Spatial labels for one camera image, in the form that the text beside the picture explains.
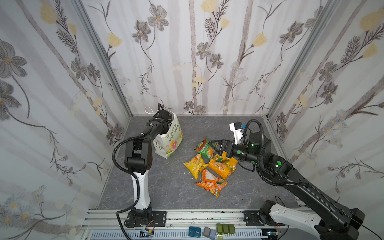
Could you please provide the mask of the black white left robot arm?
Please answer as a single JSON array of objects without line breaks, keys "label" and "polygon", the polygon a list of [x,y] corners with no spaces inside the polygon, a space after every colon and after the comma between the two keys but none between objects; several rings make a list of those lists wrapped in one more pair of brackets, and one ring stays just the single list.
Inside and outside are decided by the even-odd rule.
[{"label": "black white left robot arm", "polygon": [[153,220],[153,211],[148,187],[148,173],[153,163],[153,141],[158,135],[166,134],[170,129],[173,116],[170,112],[159,109],[146,123],[146,128],[135,140],[126,143],[125,167],[132,173],[134,193],[138,195],[137,203],[131,208],[125,225],[128,228],[148,225]]}]

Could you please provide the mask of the yellow snack bag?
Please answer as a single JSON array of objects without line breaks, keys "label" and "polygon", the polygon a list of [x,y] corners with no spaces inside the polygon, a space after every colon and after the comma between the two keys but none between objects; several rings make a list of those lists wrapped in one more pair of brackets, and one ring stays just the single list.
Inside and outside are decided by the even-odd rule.
[{"label": "yellow snack bag", "polygon": [[209,162],[209,168],[224,180],[235,172],[237,165],[238,161],[235,158],[229,158],[225,151],[222,155],[216,154]]}]

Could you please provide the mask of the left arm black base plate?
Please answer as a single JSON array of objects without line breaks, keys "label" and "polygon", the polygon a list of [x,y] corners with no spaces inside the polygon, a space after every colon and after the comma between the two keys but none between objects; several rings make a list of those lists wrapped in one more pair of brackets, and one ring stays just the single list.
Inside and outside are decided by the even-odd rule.
[{"label": "left arm black base plate", "polygon": [[125,227],[165,227],[167,211],[132,210],[124,222]]}]

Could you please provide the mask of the orange candy snack bag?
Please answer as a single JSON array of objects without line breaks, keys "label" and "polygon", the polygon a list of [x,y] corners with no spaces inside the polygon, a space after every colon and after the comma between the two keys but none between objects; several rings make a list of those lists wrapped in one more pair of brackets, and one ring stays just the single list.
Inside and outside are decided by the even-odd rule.
[{"label": "orange candy snack bag", "polygon": [[196,183],[196,185],[218,198],[222,189],[228,185],[228,182],[216,177],[209,170],[205,169],[202,172],[202,180]]}]

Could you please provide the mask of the white floral paper bag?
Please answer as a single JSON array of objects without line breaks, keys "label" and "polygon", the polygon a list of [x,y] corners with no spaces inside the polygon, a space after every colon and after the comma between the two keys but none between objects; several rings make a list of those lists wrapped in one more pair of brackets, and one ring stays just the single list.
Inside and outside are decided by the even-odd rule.
[{"label": "white floral paper bag", "polygon": [[177,115],[168,110],[166,111],[173,114],[173,121],[169,129],[164,129],[163,121],[158,118],[159,110],[166,109],[158,103],[158,111],[146,123],[144,136],[152,140],[156,154],[168,159],[179,147],[184,136]]}]

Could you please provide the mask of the small yellow chips bag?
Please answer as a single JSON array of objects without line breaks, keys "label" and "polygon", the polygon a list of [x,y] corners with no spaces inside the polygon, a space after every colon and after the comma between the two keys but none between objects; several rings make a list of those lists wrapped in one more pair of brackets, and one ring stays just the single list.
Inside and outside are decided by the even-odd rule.
[{"label": "small yellow chips bag", "polygon": [[199,178],[200,173],[202,173],[203,170],[208,167],[208,164],[204,162],[204,159],[202,158],[201,154],[197,154],[190,161],[184,163],[184,166],[187,167],[187,169],[193,175],[195,180],[197,180]]}]

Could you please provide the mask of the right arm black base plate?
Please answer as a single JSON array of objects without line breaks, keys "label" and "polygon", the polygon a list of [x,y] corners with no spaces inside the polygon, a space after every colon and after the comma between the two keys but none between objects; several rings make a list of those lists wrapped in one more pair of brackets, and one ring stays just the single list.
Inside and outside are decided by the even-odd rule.
[{"label": "right arm black base plate", "polygon": [[260,211],[243,211],[244,222],[247,227],[269,226],[271,224],[270,216]]}]

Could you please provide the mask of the green corn chips packet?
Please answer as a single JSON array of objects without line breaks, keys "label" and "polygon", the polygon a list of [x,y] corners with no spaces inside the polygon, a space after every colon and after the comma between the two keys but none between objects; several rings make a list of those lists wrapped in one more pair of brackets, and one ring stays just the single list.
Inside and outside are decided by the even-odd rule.
[{"label": "green corn chips packet", "polygon": [[204,138],[199,144],[195,146],[194,151],[210,160],[214,157],[215,150],[210,146],[209,142],[210,141],[208,138]]}]

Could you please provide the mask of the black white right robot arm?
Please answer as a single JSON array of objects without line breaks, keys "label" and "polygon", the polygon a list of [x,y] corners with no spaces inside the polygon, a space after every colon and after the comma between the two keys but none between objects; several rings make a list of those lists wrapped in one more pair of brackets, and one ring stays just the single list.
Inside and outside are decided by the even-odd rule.
[{"label": "black white right robot arm", "polygon": [[256,213],[256,222],[265,226],[288,225],[320,240],[358,239],[365,214],[333,200],[304,178],[287,160],[271,153],[271,141],[261,132],[252,133],[245,144],[216,140],[209,145],[219,155],[251,163],[252,171],[257,172],[265,183],[283,187],[313,211],[312,214],[305,214],[274,201],[265,201]]}]

